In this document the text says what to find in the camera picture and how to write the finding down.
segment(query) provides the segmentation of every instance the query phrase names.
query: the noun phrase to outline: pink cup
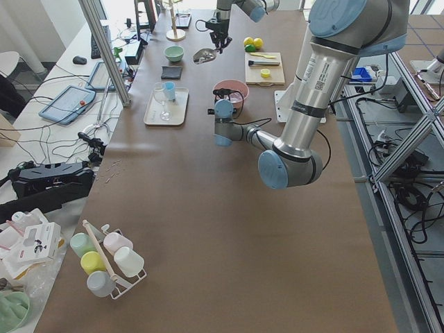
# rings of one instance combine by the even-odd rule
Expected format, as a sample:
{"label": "pink cup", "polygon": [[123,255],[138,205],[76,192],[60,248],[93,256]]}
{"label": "pink cup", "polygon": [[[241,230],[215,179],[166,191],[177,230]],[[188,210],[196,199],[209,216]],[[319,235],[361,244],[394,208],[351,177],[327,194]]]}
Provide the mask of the pink cup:
{"label": "pink cup", "polygon": [[105,246],[106,250],[114,256],[114,254],[117,252],[118,249],[120,249],[123,246],[126,246],[133,249],[133,243],[128,238],[122,236],[118,232],[110,232],[106,235],[105,239],[103,240],[103,246]]}

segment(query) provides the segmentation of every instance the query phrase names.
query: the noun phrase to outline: chair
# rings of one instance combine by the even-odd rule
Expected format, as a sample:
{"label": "chair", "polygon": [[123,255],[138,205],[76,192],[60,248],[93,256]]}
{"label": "chair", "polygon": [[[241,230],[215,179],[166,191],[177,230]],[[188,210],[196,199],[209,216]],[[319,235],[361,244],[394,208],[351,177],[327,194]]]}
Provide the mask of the chair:
{"label": "chair", "polygon": [[19,63],[20,55],[15,51],[0,53],[0,74],[7,78]]}

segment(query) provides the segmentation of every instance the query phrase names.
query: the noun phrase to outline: yellow cup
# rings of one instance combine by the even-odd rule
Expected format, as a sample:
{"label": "yellow cup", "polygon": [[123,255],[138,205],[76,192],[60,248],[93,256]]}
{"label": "yellow cup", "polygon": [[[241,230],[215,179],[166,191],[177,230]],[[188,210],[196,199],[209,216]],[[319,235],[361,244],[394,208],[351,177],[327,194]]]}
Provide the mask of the yellow cup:
{"label": "yellow cup", "polygon": [[86,252],[80,259],[80,265],[88,275],[95,271],[106,271],[105,264],[96,251]]}

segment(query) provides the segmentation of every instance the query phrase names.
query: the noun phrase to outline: lime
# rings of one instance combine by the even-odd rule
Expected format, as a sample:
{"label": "lime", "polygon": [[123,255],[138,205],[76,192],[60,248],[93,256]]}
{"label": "lime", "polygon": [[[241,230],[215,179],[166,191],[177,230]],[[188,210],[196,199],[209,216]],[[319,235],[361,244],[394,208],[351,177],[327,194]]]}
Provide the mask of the lime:
{"label": "lime", "polygon": [[245,46],[245,52],[255,52],[256,47],[253,44],[248,44]]}
{"label": "lime", "polygon": [[247,37],[246,39],[244,39],[244,46],[252,44],[252,43],[253,43],[252,37]]}
{"label": "lime", "polygon": [[255,38],[253,40],[253,45],[256,47],[256,49],[260,49],[261,47],[263,47],[264,41],[262,40],[262,38]]}

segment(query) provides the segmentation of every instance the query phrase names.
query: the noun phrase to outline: blue cup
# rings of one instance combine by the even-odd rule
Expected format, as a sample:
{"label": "blue cup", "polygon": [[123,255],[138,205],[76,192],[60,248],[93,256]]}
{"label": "blue cup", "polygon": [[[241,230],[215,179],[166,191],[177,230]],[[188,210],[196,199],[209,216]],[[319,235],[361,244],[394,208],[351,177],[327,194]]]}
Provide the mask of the blue cup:
{"label": "blue cup", "polygon": [[176,101],[176,85],[174,82],[165,82],[165,96],[168,101]]}

